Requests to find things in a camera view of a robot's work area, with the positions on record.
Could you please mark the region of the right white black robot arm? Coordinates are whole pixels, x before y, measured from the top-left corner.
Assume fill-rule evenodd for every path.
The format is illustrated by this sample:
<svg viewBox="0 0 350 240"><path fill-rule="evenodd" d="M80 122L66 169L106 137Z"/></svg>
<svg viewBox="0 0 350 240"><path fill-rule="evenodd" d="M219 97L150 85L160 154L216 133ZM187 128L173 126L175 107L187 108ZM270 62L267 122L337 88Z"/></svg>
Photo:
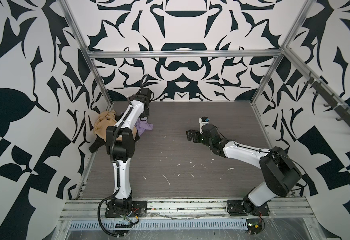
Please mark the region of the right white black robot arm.
<svg viewBox="0 0 350 240"><path fill-rule="evenodd" d="M188 130L189 142L207 146L213 154L239 160L262 171L264 181L244 198L247 208L261 207L275 197L286 197L302 178L300 170L286 152L279 148L259 149L224 138L218 128L205 124L199 130Z"/></svg>

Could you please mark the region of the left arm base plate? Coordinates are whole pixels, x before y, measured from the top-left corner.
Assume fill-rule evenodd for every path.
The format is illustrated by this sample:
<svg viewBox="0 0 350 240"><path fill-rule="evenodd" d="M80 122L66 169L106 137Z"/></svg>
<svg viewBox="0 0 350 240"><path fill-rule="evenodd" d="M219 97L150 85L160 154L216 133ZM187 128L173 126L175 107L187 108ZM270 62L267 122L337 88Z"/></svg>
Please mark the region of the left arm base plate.
<svg viewBox="0 0 350 240"><path fill-rule="evenodd" d="M119 201L111 200L107 203L105 217L106 218L118 218L127 214L132 214L138 217L142 217L147 211L147 201Z"/></svg>

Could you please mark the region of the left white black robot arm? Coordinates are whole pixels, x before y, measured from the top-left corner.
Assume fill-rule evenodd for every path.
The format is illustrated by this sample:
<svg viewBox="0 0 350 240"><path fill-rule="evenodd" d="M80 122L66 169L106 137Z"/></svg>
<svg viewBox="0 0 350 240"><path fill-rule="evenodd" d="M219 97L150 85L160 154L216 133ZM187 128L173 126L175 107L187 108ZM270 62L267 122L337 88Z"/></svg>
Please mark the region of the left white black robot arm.
<svg viewBox="0 0 350 240"><path fill-rule="evenodd" d="M117 209L130 211L132 189L130 186L130 162L135 153L133 128L139 119L149 117L152 91L140 88L127 98L128 106L120 120L106 129L106 151L114 169L114 193L111 197Z"/></svg>

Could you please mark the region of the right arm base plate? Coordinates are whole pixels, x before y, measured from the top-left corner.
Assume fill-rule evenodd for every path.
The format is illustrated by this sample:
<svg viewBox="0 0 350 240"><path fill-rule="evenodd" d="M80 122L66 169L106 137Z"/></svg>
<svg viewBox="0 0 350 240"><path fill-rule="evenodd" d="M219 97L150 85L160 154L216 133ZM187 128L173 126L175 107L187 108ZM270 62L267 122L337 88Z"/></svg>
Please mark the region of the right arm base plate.
<svg viewBox="0 0 350 240"><path fill-rule="evenodd" d="M268 203L257 207L250 200L228 200L227 212L230 216L268 216Z"/></svg>

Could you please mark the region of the purple cloth shirt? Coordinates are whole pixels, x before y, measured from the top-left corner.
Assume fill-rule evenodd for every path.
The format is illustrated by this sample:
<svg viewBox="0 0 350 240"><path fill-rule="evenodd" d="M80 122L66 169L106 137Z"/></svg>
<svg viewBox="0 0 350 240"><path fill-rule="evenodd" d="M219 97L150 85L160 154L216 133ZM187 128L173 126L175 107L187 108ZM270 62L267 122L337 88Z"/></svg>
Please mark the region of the purple cloth shirt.
<svg viewBox="0 0 350 240"><path fill-rule="evenodd" d="M153 130L153 124L150 124L147 121L142 121L140 119L138 119L135 123L135 127L139 135L142 135L145 131Z"/></svg>

